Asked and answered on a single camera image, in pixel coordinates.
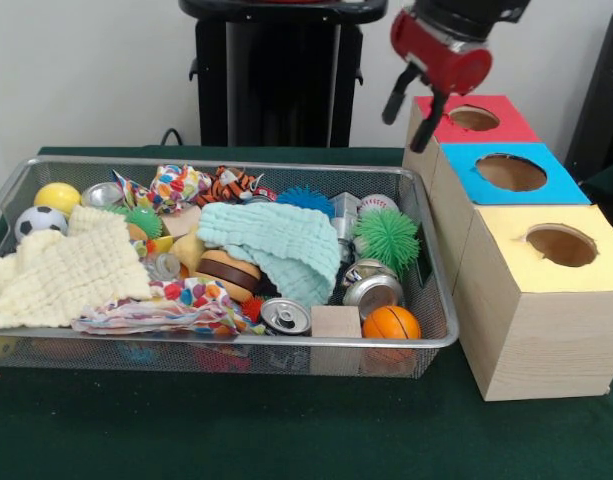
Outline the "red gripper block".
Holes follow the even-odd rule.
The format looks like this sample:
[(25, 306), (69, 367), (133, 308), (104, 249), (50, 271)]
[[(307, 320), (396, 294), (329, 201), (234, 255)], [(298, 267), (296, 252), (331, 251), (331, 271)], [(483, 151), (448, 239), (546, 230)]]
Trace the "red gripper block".
[(492, 67), (486, 42), (458, 40), (422, 20), (412, 8), (397, 14), (390, 32), (394, 51), (407, 63), (398, 76), (382, 111), (382, 121), (392, 125), (408, 86), (419, 77), (432, 88), (430, 113), (410, 143), (413, 153), (423, 153), (439, 125), (451, 94), (466, 95), (478, 87)]

